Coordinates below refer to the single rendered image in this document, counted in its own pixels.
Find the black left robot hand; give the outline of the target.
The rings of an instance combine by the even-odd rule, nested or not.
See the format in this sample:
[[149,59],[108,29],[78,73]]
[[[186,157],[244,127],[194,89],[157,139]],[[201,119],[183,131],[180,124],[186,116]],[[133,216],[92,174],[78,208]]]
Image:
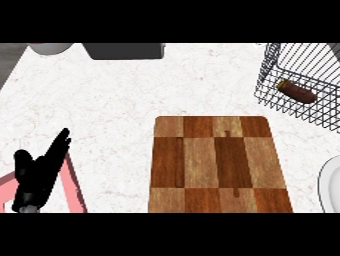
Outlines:
[[18,188],[15,192],[12,211],[28,205],[42,208],[47,202],[65,155],[70,149],[70,130],[62,129],[49,146],[46,154],[33,159],[27,150],[19,149],[13,154],[15,179]]

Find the wooden checkered cutting board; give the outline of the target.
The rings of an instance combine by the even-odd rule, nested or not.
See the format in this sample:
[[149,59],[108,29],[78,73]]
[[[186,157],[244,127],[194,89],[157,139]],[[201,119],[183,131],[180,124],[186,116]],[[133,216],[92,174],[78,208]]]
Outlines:
[[267,119],[155,118],[149,211],[278,213],[291,202]]

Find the grey round bowl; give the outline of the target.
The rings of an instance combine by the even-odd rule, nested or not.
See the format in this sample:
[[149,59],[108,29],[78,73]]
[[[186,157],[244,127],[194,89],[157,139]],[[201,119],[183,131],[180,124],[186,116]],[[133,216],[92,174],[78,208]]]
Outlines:
[[56,55],[62,53],[71,46],[71,43],[30,43],[33,51],[40,55]]

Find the dark grey box appliance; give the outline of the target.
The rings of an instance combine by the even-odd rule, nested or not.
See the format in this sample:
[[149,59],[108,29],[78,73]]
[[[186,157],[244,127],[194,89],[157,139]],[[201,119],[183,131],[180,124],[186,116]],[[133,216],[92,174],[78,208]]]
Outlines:
[[164,57],[164,43],[84,43],[93,60],[149,60]]

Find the white plate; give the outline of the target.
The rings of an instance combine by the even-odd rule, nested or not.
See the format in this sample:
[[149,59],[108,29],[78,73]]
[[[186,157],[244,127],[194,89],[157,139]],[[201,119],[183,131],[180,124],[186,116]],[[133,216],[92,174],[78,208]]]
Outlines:
[[340,155],[324,164],[318,177],[318,195],[325,213],[340,213]]

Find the pink triangular frame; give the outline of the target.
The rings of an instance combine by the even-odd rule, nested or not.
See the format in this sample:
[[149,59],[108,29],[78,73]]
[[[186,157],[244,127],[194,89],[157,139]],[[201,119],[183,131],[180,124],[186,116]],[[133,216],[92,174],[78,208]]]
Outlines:
[[[67,204],[71,213],[86,213],[87,207],[83,199],[81,188],[73,167],[71,157],[65,156],[59,171],[59,177],[65,192]],[[15,197],[18,182],[15,173],[11,172],[0,177],[0,213],[5,212],[5,203]]]

